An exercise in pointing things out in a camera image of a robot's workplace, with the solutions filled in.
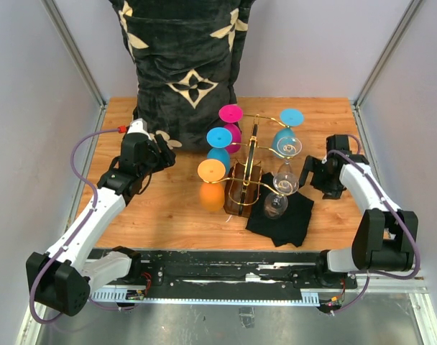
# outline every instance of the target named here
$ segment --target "diamond flower motif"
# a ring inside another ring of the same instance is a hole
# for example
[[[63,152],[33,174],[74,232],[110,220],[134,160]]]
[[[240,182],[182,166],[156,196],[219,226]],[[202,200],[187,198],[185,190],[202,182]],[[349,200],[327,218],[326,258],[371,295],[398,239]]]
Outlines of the diamond flower motif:
[[[191,106],[196,109],[201,99],[211,92],[219,83],[214,83],[201,77],[195,70],[190,70],[187,75],[177,83],[167,83],[171,89],[182,95]]]
[[[168,133],[164,131],[156,131],[156,134],[161,134],[161,137],[167,142],[167,147],[169,147],[171,150],[174,147],[182,147],[182,143],[177,140],[171,139]],[[155,134],[150,133],[149,136],[150,138],[152,138],[152,140],[155,140]]]
[[[230,15],[231,15],[230,25],[223,27],[215,32],[212,32],[211,37],[221,39],[224,38],[225,36],[228,36],[228,44],[230,46],[230,52],[231,52],[231,50],[233,49],[234,36],[236,35],[236,30],[247,31],[249,25],[244,23],[242,20],[238,19],[239,9],[234,9],[233,11],[230,12]]]
[[[132,48],[144,49],[148,48],[148,44],[138,38],[135,34],[131,34],[127,31],[127,21],[125,16],[132,17],[132,8],[127,3],[127,1],[124,2],[123,9],[121,11],[118,11],[118,14],[119,21],[121,22],[121,25],[127,35],[129,52],[134,59],[134,53],[132,52]]]

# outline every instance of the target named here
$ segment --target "gray floor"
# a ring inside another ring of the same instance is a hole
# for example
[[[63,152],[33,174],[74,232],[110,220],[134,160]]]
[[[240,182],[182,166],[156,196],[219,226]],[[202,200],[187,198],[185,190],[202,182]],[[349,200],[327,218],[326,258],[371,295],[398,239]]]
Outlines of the gray floor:
[[[407,295],[369,294],[336,317],[312,307],[142,305],[120,313],[87,305],[44,326],[37,345],[422,343]]]

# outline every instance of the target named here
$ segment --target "orange disc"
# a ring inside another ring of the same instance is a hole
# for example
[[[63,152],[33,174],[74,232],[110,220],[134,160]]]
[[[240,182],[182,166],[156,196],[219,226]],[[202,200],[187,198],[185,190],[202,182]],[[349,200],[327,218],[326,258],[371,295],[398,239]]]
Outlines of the orange disc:
[[[201,205],[207,211],[220,211],[225,204],[225,190],[220,183],[203,183],[199,190]]]
[[[219,160],[204,160],[198,166],[198,175],[206,182],[221,180],[225,172],[225,165]]]

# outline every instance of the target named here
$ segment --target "black cloth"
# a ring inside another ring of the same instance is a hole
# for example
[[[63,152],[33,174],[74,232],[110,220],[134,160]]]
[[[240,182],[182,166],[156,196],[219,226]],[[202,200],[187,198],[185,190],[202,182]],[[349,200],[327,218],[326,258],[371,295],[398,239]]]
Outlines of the black cloth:
[[[273,185],[273,175],[270,172],[264,174],[262,182]],[[289,206],[284,214],[278,219],[269,219],[265,216],[263,208],[265,198],[270,193],[267,188],[260,188],[259,200],[252,207],[246,229],[271,238],[276,247],[287,243],[301,246],[308,231],[314,201],[299,192],[289,195]]]
[[[254,0],[110,0],[137,70],[134,118],[171,147],[210,149],[223,126],[219,109],[236,103],[247,23]]]

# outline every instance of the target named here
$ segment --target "pink disc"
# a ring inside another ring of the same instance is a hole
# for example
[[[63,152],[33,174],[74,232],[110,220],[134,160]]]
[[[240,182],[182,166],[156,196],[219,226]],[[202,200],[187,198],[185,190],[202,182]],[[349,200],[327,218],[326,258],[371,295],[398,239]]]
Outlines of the pink disc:
[[[233,139],[231,142],[238,142],[241,143],[241,131],[239,130],[239,127],[235,124],[226,124],[224,128],[228,129],[231,132],[231,136]],[[228,153],[236,153],[239,151],[239,148],[241,145],[229,145],[225,147],[225,150]]]
[[[218,115],[225,122],[232,124],[242,118],[243,111],[237,105],[229,104],[228,106],[222,106],[218,111]]]

